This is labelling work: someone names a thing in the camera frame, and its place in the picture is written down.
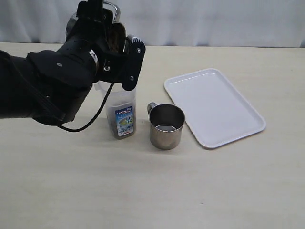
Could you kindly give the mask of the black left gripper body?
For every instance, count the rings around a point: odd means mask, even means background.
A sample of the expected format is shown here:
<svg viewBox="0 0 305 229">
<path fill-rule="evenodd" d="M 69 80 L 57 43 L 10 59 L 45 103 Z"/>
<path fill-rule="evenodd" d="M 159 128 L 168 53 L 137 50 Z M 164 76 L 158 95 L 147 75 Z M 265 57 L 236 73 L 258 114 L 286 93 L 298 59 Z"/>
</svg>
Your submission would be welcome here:
<svg viewBox="0 0 305 229">
<path fill-rule="evenodd" d="M 127 59 L 127 51 L 110 51 L 101 40 L 81 34 L 69 39 L 69 83 L 111 82 Z"/>
</svg>

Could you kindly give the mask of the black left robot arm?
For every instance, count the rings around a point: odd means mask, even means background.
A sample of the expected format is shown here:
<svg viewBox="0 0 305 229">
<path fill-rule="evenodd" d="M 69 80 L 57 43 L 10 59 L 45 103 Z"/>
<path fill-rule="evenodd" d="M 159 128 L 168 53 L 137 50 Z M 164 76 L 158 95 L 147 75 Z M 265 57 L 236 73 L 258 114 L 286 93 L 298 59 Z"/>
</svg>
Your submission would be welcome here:
<svg viewBox="0 0 305 229">
<path fill-rule="evenodd" d="M 74 120 L 94 83 L 119 83 L 126 91 L 138 82 L 146 47 L 127 35 L 120 9 L 102 0 L 83 0 L 56 51 L 25 57 L 0 53 L 0 116 L 31 118 L 60 126 Z"/>
</svg>

